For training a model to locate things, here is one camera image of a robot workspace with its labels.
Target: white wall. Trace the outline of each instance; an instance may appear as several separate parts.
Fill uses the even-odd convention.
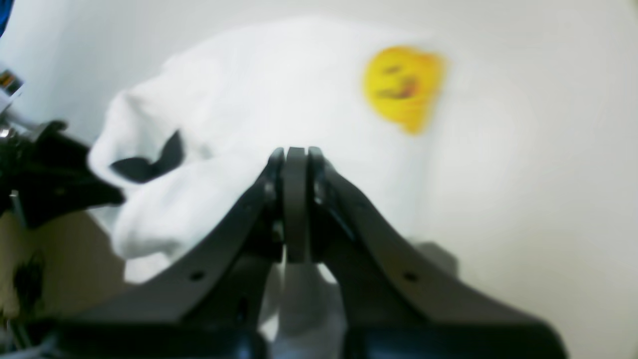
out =
[[[638,357],[638,11],[630,0],[17,0],[0,59],[23,113],[90,141],[109,99],[215,32],[297,13],[433,30],[446,103],[423,238],[552,321],[573,358]]]

